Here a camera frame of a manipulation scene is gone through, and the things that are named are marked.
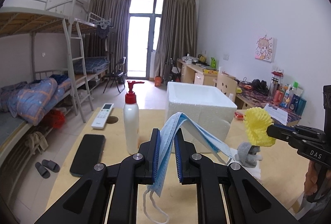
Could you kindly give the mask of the right hand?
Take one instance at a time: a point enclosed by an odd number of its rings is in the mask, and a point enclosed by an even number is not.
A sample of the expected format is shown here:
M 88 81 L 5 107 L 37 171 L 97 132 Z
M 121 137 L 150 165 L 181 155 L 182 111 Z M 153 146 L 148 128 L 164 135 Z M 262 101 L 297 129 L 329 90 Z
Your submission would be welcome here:
M 318 180 L 318 174 L 315 169 L 315 163 L 310 161 L 308 171 L 305 175 L 305 183 L 304 183 L 304 193 L 306 195 L 313 195 L 314 193 L 316 193 L 318 189 L 317 180 Z

